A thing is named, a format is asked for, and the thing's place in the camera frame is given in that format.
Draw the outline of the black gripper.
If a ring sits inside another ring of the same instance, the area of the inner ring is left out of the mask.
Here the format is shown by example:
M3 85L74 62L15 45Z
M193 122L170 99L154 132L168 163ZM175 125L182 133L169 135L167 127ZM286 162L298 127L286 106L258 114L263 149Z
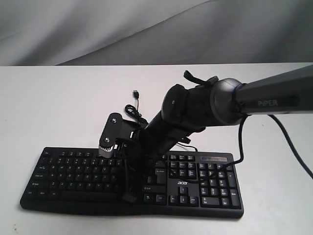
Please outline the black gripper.
M121 142L118 156L124 160L125 188L122 199L127 202L140 200L144 174L154 167L176 140L171 134L174 127L168 123L119 123L114 128L114 138Z

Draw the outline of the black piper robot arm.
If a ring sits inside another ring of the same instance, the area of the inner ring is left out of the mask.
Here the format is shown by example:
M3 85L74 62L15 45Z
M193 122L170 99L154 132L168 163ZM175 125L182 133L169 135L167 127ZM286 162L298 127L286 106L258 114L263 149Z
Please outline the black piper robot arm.
M306 114L313 111L313 68L306 66L251 83L234 78L207 80L184 72L185 79L195 83L186 89L174 85L165 95L161 110L145 120L137 107L126 113L137 121L134 142L124 147L125 191L123 200L135 202L143 178L161 156L178 142L207 127L242 127L252 115Z

